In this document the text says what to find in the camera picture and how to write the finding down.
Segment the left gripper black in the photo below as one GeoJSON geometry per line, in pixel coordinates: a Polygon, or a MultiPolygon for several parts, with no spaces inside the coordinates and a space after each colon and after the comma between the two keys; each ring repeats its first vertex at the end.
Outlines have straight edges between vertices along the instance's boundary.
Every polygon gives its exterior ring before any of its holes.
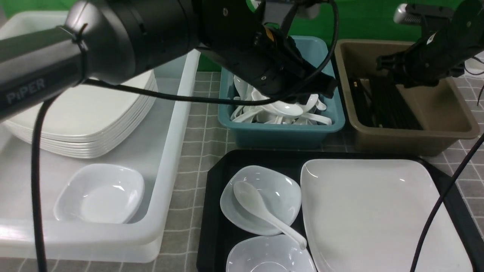
{"type": "Polygon", "coordinates": [[[337,81],[305,60],[295,41],[278,29],[259,23],[227,23],[208,29],[204,54],[270,99],[308,99],[310,95],[333,98],[337,81]]]}

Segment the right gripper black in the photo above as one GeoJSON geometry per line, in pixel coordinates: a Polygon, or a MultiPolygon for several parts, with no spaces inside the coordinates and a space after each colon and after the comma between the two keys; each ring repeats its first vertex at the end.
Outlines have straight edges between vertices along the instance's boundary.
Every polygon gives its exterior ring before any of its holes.
{"type": "Polygon", "coordinates": [[[477,34],[440,30],[405,51],[377,57],[376,69],[404,88],[435,87],[441,79],[462,76],[465,61],[476,54],[477,34]]]}

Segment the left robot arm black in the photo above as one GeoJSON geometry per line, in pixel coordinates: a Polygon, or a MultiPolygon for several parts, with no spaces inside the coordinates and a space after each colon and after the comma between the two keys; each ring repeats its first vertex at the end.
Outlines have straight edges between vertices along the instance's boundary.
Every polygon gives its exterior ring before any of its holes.
{"type": "Polygon", "coordinates": [[[196,49],[268,100],[332,98],[337,81],[288,35],[320,0],[79,0],[63,25],[1,40],[1,120],[79,84],[114,87],[196,49]]]}

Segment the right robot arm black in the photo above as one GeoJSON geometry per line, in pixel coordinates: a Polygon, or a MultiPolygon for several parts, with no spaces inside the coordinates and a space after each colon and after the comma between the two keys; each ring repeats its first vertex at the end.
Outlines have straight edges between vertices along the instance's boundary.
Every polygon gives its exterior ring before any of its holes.
{"type": "Polygon", "coordinates": [[[421,38],[405,51],[377,57],[377,70],[386,70],[405,88],[434,87],[441,79],[459,77],[465,61],[483,51],[482,0],[465,0],[456,10],[436,5],[403,3],[394,22],[420,26],[421,38]]]}

